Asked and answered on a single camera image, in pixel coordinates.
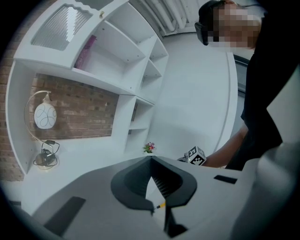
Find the brick wall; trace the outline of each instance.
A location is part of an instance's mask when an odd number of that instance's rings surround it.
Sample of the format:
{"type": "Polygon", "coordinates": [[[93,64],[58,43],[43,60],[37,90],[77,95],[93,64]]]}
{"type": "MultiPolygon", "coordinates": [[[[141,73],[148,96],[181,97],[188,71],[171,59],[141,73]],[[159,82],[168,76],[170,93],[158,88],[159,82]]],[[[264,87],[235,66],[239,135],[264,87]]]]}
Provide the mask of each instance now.
{"type": "MultiPolygon", "coordinates": [[[[36,19],[56,0],[42,2],[24,20],[15,32],[0,62],[0,180],[22,181],[23,173],[12,152],[5,120],[5,94],[13,56],[24,34],[36,19]]],[[[51,90],[57,121],[51,130],[36,128],[33,120],[35,106],[43,95],[30,104],[30,128],[42,139],[68,139],[108,136],[111,134],[113,116],[118,95],[53,76],[37,75],[33,80],[32,93],[51,90]]]]}

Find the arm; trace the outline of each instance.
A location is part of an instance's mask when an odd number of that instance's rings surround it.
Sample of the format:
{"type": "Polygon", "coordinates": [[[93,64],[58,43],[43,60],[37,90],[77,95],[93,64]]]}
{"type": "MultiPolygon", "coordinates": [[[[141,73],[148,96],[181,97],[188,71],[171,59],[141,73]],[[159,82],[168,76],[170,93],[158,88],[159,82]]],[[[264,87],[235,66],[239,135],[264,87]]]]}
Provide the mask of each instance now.
{"type": "Polygon", "coordinates": [[[215,153],[207,157],[203,166],[206,167],[222,167],[229,163],[235,152],[240,148],[246,134],[248,132],[247,126],[244,124],[240,130],[230,138],[225,145],[215,153]]]}

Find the person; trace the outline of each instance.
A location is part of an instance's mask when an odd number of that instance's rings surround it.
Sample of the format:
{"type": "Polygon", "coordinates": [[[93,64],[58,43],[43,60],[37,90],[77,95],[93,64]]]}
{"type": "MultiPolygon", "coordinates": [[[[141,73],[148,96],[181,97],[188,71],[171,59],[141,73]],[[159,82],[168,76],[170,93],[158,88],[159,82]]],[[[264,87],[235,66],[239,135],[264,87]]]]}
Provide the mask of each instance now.
{"type": "Polygon", "coordinates": [[[211,0],[199,9],[195,24],[204,45],[255,49],[247,67],[243,127],[204,166],[242,170],[245,163],[259,158],[282,139],[267,106],[281,91],[299,63],[297,6],[260,2],[264,18],[249,15],[231,0],[211,0]]]}

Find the black shirt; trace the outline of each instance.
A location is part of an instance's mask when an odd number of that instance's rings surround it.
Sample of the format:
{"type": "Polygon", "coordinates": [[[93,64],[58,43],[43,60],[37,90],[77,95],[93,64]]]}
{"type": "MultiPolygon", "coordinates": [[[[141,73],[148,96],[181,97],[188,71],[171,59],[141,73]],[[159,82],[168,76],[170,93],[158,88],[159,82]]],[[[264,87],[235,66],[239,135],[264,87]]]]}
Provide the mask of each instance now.
{"type": "Polygon", "coordinates": [[[298,24],[292,11],[269,11],[262,19],[255,52],[246,77],[244,111],[248,127],[241,147],[226,168],[242,170],[246,161],[277,147],[282,139],[267,106],[289,80],[299,63],[298,24]]]}

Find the frosted glass panel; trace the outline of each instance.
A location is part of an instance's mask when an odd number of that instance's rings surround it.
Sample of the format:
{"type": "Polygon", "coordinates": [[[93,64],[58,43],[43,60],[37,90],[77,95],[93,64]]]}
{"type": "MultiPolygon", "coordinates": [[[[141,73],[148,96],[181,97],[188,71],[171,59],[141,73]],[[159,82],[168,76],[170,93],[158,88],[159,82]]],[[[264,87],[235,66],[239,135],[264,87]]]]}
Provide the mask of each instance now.
{"type": "Polygon", "coordinates": [[[63,51],[92,14],[62,6],[38,30],[31,44],[63,51]]]}
{"type": "Polygon", "coordinates": [[[76,2],[82,2],[84,5],[88,5],[91,8],[100,10],[113,0],[75,0],[76,2]]]}

